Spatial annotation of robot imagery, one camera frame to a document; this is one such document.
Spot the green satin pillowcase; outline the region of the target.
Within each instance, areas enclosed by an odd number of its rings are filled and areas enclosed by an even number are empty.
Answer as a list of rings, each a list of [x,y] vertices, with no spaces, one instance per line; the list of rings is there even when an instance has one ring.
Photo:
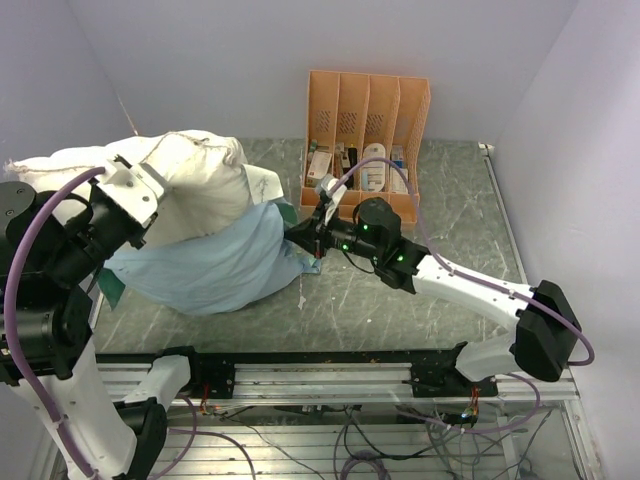
[[[131,289],[185,315],[237,311],[320,272],[320,260],[284,239],[296,220],[284,200],[254,205],[219,233],[115,254],[97,285],[111,308]]]

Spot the white pillow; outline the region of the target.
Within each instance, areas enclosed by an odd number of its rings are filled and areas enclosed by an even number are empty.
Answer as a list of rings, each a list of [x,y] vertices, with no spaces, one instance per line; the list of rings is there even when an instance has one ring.
[[[5,172],[37,191],[50,191],[91,168],[110,169],[118,157],[163,189],[158,216],[144,236],[148,247],[216,234],[249,207],[284,197],[278,174],[249,164],[236,138],[202,130],[66,148],[48,157],[11,161]]]

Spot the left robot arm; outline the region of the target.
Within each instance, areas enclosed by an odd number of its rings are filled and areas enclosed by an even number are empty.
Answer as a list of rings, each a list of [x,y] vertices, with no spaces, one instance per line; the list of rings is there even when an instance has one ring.
[[[94,173],[45,192],[1,186],[1,380],[37,412],[73,479],[153,478],[171,403],[204,383],[191,347],[151,356],[121,400],[103,383],[82,284],[122,245],[141,247],[157,210],[149,188],[125,192]]]

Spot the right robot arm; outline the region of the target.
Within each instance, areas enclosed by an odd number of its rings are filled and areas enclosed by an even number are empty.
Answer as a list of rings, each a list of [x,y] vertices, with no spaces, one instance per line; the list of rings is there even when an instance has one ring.
[[[517,284],[443,259],[404,237],[399,215],[380,197],[361,202],[350,221],[334,217],[322,201],[285,237],[316,258],[330,249],[364,258],[388,287],[456,303],[504,328],[500,337],[466,343],[455,362],[442,369],[442,387],[452,395],[516,371],[556,382],[569,365],[581,327],[557,284]]]

